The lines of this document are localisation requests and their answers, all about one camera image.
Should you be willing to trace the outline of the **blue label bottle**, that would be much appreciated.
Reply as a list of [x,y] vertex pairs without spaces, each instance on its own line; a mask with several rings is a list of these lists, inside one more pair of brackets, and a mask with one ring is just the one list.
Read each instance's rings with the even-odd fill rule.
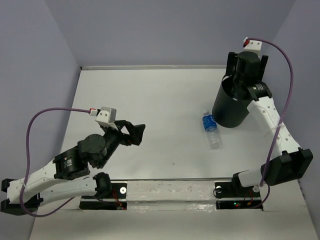
[[214,116],[209,110],[205,110],[201,120],[207,146],[211,150],[220,149],[221,136]]

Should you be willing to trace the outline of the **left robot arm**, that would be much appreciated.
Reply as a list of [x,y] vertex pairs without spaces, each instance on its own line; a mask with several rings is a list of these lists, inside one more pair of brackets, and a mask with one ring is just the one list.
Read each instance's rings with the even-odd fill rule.
[[104,135],[87,136],[27,179],[4,179],[1,190],[6,199],[0,203],[0,211],[14,216],[34,215],[41,205],[59,200],[109,197],[114,192],[109,175],[99,172],[91,176],[89,168],[103,169],[120,145],[139,146],[145,128],[145,124],[117,120],[115,127],[102,127]]

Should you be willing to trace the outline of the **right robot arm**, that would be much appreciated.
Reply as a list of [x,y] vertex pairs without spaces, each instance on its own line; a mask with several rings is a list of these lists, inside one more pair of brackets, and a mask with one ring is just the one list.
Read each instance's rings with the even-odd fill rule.
[[262,81],[267,56],[258,57],[254,52],[243,51],[236,55],[237,62],[231,75],[232,99],[244,104],[245,111],[252,115],[270,142],[267,159],[260,168],[235,173],[230,190],[242,196],[249,187],[269,187],[298,180],[308,169],[313,154],[303,149],[292,137],[279,114],[269,87]]

